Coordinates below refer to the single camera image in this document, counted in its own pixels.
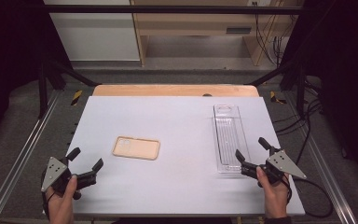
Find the wooden table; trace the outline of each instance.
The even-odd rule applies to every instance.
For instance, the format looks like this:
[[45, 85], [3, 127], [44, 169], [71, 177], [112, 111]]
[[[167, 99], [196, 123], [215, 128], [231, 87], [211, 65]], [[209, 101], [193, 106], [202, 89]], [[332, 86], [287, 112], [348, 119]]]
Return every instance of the wooden table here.
[[94, 96], [251, 96], [257, 88], [243, 85], [100, 85]]

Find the aluminum rail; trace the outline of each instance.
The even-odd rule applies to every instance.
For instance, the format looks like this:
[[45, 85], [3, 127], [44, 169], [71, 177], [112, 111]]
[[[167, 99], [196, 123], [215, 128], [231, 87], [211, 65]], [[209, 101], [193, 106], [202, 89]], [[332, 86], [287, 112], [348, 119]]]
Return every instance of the aluminum rail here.
[[227, 6], [107, 6], [24, 5], [22, 9], [49, 13], [172, 13], [172, 14], [259, 14], [302, 15], [321, 12], [313, 7], [227, 7]]
[[42, 134], [43, 130], [45, 129], [50, 115], [52, 114], [56, 104], [58, 103], [60, 97], [62, 95], [61, 91], [53, 91], [51, 94], [50, 100], [48, 102], [48, 111], [42, 119], [39, 119], [34, 126], [31, 134], [29, 135], [25, 145], [23, 146], [21, 153], [17, 160], [14, 162], [10, 172], [7, 175], [5, 182], [2, 184], [0, 188], [0, 214], [4, 209], [4, 206], [13, 191], [14, 187], [16, 186], [17, 181], [19, 180], [22, 170], [24, 169], [25, 165], [27, 164], [28, 159], [30, 158], [34, 147], [39, 140], [40, 135]]

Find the white cabinet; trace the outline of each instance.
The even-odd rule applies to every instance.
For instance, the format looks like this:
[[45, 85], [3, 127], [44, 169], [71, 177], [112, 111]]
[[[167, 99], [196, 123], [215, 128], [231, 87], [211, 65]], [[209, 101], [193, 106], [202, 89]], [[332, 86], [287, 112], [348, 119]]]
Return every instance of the white cabinet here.
[[[129, 5], [128, 0], [45, 0], [46, 5]], [[130, 13], [50, 13], [71, 61], [139, 61]]]

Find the gray floor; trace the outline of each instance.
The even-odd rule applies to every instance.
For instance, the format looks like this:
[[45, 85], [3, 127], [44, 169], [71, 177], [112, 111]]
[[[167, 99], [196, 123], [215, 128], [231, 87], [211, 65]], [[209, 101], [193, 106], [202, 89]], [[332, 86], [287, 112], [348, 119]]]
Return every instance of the gray floor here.
[[[94, 81], [102, 83], [224, 83], [243, 84], [263, 76], [274, 64], [266, 59], [262, 66], [253, 67], [246, 48], [240, 38], [212, 37], [156, 37], [149, 46], [145, 67], [134, 63], [78, 63], [80, 73]], [[61, 157], [68, 149], [73, 132], [76, 130], [87, 96], [93, 88], [65, 76], [68, 84], [64, 91], [52, 91], [58, 95], [58, 103], [51, 113], [50, 119], [34, 145], [18, 182], [9, 191], [5, 206], [0, 211], [0, 223], [42, 223], [46, 222], [41, 214], [40, 175], [45, 168], [46, 159], [54, 155]], [[310, 77], [318, 84], [318, 79]], [[291, 100], [293, 93], [279, 91], [275, 77], [268, 83], [258, 87], [265, 98], [271, 120], [286, 119], [294, 115], [290, 104], [279, 104], [270, 101], [270, 92], [275, 91], [277, 98]], [[77, 105], [70, 105], [75, 91], [82, 90]], [[306, 100], [311, 102], [315, 96], [307, 91]], [[0, 125], [0, 188], [6, 182], [12, 165], [21, 154], [22, 147], [37, 123], [38, 91], [37, 82], [31, 82], [13, 91], [10, 107]], [[274, 122], [276, 130], [291, 124], [295, 118]], [[356, 162], [341, 157], [340, 145], [331, 131], [323, 113], [311, 116], [311, 134], [317, 148], [328, 161], [328, 168], [342, 190], [346, 202], [358, 223], [358, 166]], [[295, 159], [304, 140], [300, 130], [279, 135], [281, 147]], [[317, 169], [317, 162], [311, 155], [312, 145], [307, 145], [300, 161], [300, 168], [310, 180], [323, 186], [324, 179]], [[305, 209], [313, 214], [324, 214], [328, 203], [324, 195], [307, 184], [297, 183], [300, 198]], [[79, 217], [78, 220], [90, 220]], [[326, 218], [305, 215], [294, 217], [295, 223], [341, 223], [340, 211]], [[258, 223], [258, 217], [245, 217], [242, 223]]]

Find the metal bar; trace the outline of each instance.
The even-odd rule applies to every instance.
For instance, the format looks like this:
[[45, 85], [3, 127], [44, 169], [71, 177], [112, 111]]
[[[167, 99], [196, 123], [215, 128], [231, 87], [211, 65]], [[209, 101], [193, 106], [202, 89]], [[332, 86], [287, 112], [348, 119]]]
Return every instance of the metal bar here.
[[[294, 106], [295, 96], [292, 92], [284, 92], [286, 99], [288, 99], [288, 104], [291, 106], [293, 112], [296, 114], [296, 107]], [[304, 125], [301, 129], [301, 133], [303, 137], [306, 136], [308, 132], [308, 126]], [[345, 199], [344, 194], [342, 193], [339, 185], [334, 178], [333, 174], [330, 171], [330, 168], [327, 165], [327, 162], [324, 160], [324, 156], [318, 148], [315, 140], [310, 134], [309, 138], [309, 147], [310, 147], [310, 155], [312, 156], [312, 160], [315, 163], [316, 169], [318, 170], [319, 175], [321, 176], [322, 181], [324, 182], [324, 187], [327, 193], [330, 196], [330, 199], [333, 205], [336, 208], [337, 214], [341, 219], [341, 222], [344, 224], [356, 224], [356, 219], [351, 211], [350, 206]]]
[[178, 14], [260, 14], [301, 15], [320, 12], [309, 7], [225, 7], [225, 6], [106, 6], [106, 5], [24, 5], [23, 9], [49, 13], [178, 13]]
[[265, 83], [266, 81], [269, 81], [270, 79], [272, 79], [273, 77], [276, 77], [277, 75], [283, 74], [284, 72], [286, 72], [288, 69], [290, 69], [293, 65], [293, 60], [288, 61], [287, 63], [280, 65], [278, 68], [268, 72], [266, 75], [258, 78], [257, 80], [250, 82], [248, 84], [245, 85], [252, 85], [252, 86], [260, 86], [263, 83]]
[[5, 182], [2, 184], [0, 188], [0, 214], [11, 194], [14, 187], [16, 186], [17, 181], [19, 180], [22, 170], [24, 169], [34, 147], [40, 137], [40, 134], [43, 132], [52, 111], [54, 110], [55, 105], [58, 102], [58, 99], [61, 96], [61, 91], [53, 91], [53, 94], [48, 102], [49, 107], [48, 111], [46, 112], [45, 116], [42, 119], [39, 119], [34, 126], [31, 134], [29, 135], [24, 147], [21, 150], [19, 157], [14, 162], [13, 166], [11, 167], [10, 172], [5, 179]]

